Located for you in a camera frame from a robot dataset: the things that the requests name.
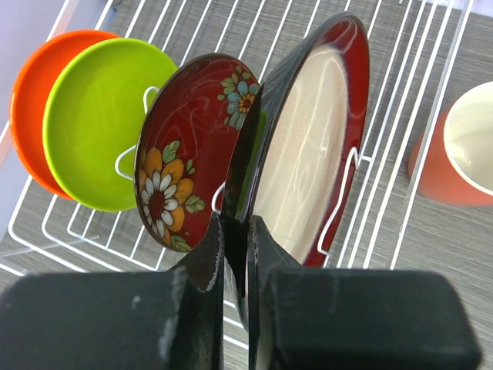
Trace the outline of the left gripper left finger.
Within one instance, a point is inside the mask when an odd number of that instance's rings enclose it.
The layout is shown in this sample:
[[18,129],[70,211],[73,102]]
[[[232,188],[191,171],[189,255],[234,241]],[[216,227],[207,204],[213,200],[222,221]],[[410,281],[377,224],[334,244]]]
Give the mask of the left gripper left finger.
[[31,274],[1,296],[3,369],[222,369],[224,238],[164,272]]

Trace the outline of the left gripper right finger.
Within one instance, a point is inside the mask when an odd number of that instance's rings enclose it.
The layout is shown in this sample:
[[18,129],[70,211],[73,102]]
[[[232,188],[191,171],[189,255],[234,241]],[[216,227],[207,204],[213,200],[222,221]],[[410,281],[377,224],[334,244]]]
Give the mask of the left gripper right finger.
[[457,291],[432,271],[304,267],[255,217],[248,240],[251,369],[476,369]]

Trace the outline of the large red cream plate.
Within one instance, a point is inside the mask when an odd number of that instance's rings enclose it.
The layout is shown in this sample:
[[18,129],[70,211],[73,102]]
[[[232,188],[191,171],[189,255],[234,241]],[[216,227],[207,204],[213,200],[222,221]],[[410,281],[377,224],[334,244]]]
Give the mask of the large red cream plate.
[[367,33],[350,12],[324,21],[263,81],[236,141],[220,211],[227,281],[243,324],[255,219],[299,264],[319,267],[328,255],[357,169],[369,87]]

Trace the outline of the red floral small plate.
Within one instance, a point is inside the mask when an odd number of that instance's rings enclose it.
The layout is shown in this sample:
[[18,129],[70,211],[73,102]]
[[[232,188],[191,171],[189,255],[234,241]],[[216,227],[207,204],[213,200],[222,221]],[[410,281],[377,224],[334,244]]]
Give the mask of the red floral small plate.
[[136,206],[150,236],[187,253],[202,239],[237,137],[260,90],[239,59],[210,53],[180,67],[145,115],[136,147]]

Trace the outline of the orange mug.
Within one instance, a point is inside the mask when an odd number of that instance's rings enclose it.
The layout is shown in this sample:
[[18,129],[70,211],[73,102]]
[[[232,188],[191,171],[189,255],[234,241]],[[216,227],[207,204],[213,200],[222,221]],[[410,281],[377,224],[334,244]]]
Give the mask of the orange mug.
[[444,204],[492,205],[492,83],[458,98],[436,122],[418,193]]

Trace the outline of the green plate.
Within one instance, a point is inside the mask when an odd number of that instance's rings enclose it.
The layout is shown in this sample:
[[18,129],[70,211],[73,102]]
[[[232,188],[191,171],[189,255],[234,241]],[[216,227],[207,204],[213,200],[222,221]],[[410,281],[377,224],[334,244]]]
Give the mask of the green plate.
[[57,184],[74,201],[116,212],[136,205],[134,159],[118,156],[136,145],[144,121],[143,97],[176,71],[160,48],[115,38],[80,52],[60,73],[42,122],[45,158]]

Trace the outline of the orange plate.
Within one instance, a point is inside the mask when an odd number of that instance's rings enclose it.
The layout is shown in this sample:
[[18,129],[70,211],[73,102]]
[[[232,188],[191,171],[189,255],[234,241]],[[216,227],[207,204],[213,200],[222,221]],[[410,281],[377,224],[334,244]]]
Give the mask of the orange plate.
[[9,102],[15,151],[28,173],[49,192],[68,199],[52,175],[42,145],[42,120],[52,86],[80,52],[115,34],[95,29],[65,32],[36,49],[19,72]]

